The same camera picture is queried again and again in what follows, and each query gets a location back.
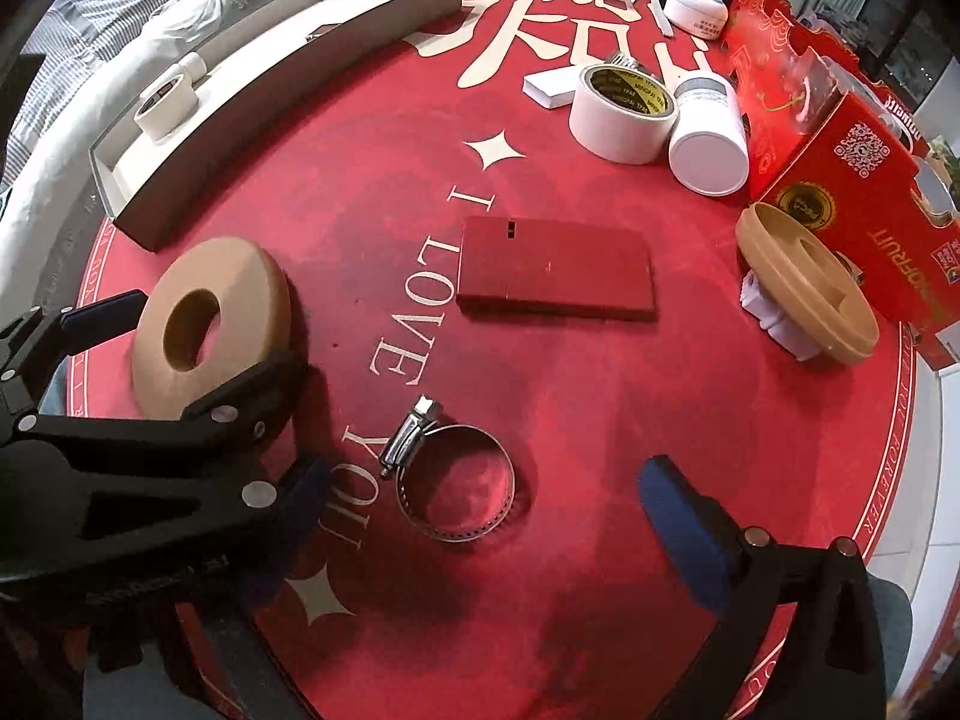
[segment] floor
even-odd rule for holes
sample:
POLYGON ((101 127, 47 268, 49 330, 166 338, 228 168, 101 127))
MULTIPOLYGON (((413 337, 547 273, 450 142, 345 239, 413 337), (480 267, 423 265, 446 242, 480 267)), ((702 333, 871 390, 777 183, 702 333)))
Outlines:
POLYGON ((913 635, 896 695, 923 665, 960 568, 960 367, 918 360, 916 403, 901 483, 869 569, 910 596, 913 635))

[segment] white tape roll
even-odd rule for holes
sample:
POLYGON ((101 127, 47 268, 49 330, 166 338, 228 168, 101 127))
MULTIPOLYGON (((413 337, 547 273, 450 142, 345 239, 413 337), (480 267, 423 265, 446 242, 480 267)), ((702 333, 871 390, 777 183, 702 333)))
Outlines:
POLYGON ((659 155, 677 120, 664 84, 616 65, 584 68, 570 108, 570 132, 598 157, 644 165, 659 155))
POLYGON ((206 75, 206 62, 197 52, 189 52, 184 55, 179 62, 169 66, 163 73, 157 76, 150 85, 140 93, 140 99, 149 98, 157 89, 171 79, 175 79, 180 74, 190 79, 190 85, 193 86, 206 75))
POLYGON ((167 81, 140 105, 133 122, 156 143, 169 135, 197 106, 197 93, 190 79, 181 74, 167 81))

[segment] bed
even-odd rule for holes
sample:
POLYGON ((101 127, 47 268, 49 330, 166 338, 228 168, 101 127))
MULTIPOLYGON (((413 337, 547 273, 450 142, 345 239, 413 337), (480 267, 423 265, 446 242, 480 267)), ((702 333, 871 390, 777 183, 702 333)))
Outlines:
POLYGON ((0 182, 0 319, 75 298, 103 211, 88 148, 159 73, 267 0, 56 0, 0 182))

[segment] gold seal logo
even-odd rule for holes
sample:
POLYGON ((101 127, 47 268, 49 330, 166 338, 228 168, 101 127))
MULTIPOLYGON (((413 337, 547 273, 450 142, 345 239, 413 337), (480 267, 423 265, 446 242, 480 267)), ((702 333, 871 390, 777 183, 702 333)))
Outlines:
POLYGON ((822 230, 833 221, 833 198, 816 184, 805 181, 782 190, 776 207, 791 215, 808 230, 822 230))

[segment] blue gripper pad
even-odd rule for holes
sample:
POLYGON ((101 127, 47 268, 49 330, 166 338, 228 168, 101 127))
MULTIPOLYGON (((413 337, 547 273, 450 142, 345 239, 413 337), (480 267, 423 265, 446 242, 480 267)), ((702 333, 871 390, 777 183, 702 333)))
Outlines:
POLYGON ((637 491, 656 536, 693 600, 699 607, 721 613, 730 598, 738 549, 731 541, 731 531, 720 526, 722 517, 728 519, 726 512, 699 495, 665 455, 643 464, 637 491))
POLYGON ((314 453, 299 456, 280 479, 277 518, 248 551, 248 564, 234 577, 234 594, 249 611, 264 607, 280 590, 301 547, 317 528, 331 480, 328 462, 314 453))

